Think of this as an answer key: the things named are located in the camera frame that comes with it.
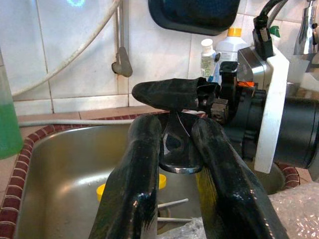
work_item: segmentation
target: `tile grout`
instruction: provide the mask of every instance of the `tile grout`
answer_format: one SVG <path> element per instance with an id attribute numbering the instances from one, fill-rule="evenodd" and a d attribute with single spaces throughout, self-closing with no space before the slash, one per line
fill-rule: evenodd
<path id="1" fill-rule="evenodd" d="M 44 56 L 44 64 L 45 64 L 45 71 L 48 74 L 48 62 L 47 62 L 47 57 L 45 53 L 45 48 L 44 48 L 44 38 L 43 38 L 43 31 L 42 31 L 42 24 L 41 24 L 41 18 L 40 18 L 40 10 L 39 10 L 39 3 L 38 0 L 35 0 L 35 5 L 36 5 L 36 11 L 38 15 L 38 21 L 39 21 L 39 28 L 40 28 L 40 35 L 41 35 L 41 44 L 42 44 L 42 50 L 43 50 L 43 56 Z M 50 81 L 48 81 L 48 87 L 49 87 L 49 93 L 50 93 L 50 99 L 51 99 L 51 110 L 52 113 L 54 113 L 54 105 L 53 105 L 53 98 L 52 98 L 52 92 L 51 92 L 51 84 Z"/>

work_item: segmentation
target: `chrome faucet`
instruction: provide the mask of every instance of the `chrome faucet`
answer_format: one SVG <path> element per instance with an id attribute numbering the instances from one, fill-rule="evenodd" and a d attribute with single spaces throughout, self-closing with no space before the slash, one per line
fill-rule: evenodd
<path id="1" fill-rule="evenodd" d="M 316 0 L 307 0 L 304 8 L 303 21 L 296 39 L 294 55 L 306 55 L 318 52 L 318 35 L 316 32 Z"/>

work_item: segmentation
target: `yellow lid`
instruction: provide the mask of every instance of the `yellow lid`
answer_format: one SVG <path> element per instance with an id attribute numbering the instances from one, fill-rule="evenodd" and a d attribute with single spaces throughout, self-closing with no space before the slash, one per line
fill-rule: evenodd
<path id="1" fill-rule="evenodd" d="M 166 176 L 163 174 L 159 174 L 159 190 L 166 187 Z"/>
<path id="2" fill-rule="evenodd" d="M 159 174 L 159 190 L 160 189 L 163 189 L 164 187 L 166 187 L 166 176 L 163 175 L 163 174 Z M 101 186 L 99 186 L 97 189 L 96 189 L 96 194 L 97 194 L 97 197 L 98 197 L 98 201 L 100 202 L 101 201 L 101 198 L 102 198 L 102 194 L 104 192 L 104 189 L 105 189 L 105 184 L 102 184 Z"/>
<path id="3" fill-rule="evenodd" d="M 241 28 L 239 28 L 239 27 L 231 27 L 230 29 L 228 29 L 227 36 L 239 36 L 239 37 L 241 37 Z"/>

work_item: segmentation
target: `metal part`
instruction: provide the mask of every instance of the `metal part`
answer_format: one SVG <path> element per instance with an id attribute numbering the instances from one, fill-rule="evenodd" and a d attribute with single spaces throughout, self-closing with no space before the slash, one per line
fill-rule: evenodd
<path id="1" fill-rule="evenodd" d="M 266 90 L 271 80 L 271 70 L 251 47 L 238 50 L 238 80 L 253 81 L 259 90 Z"/>
<path id="2" fill-rule="evenodd" d="M 179 206 L 180 204 L 187 203 L 188 201 L 189 201 L 189 199 L 188 199 L 188 198 L 185 198 L 185 199 L 178 200 L 178 201 L 173 201 L 173 202 L 169 202 L 169 203 L 158 204 L 158 209 L 161 209 L 161 208 L 170 208 L 170 207 Z"/>
<path id="3" fill-rule="evenodd" d="M 124 47 L 124 14 L 123 14 L 123 2 L 120 3 L 118 10 L 115 12 L 116 22 L 116 62 L 112 64 L 112 70 L 114 73 L 130 77 L 133 73 L 129 56 Z"/>
<path id="4" fill-rule="evenodd" d="M 159 165 L 171 173 L 197 173 L 202 169 L 203 161 L 178 114 L 184 113 L 170 112 L 168 116 L 162 136 L 163 157 Z"/>
<path id="5" fill-rule="evenodd" d="M 211 117 L 220 124 L 225 124 L 228 119 L 228 100 L 214 99 L 211 106 Z"/>
<path id="6" fill-rule="evenodd" d="M 189 223 L 191 218 L 158 218 L 158 222 L 169 222 L 169 223 Z"/>
<path id="7" fill-rule="evenodd" d="M 318 52 L 318 43 L 315 41 L 316 10 L 313 0 L 308 1 L 309 6 L 304 8 L 303 21 L 296 39 L 294 54 L 305 55 Z"/>

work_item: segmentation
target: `stainless steel sink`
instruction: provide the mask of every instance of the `stainless steel sink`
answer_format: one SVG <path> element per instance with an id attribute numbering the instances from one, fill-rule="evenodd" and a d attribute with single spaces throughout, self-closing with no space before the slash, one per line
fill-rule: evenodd
<path id="1" fill-rule="evenodd" d="M 15 238 L 88 238 L 99 206 L 96 188 L 121 160 L 128 128 L 72 129 L 39 141 L 31 157 Z M 160 211 L 160 216 L 200 217 L 195 175 L 160 173 L 166 175 L 167 186 L 159 191 L 159 203 L 189 198 L 183 205 Z M 260 177 L 269 193 L 284 185 L 277 166 L 270 175 Z M 158 233 L 181 225 L 160 223 Z"/>

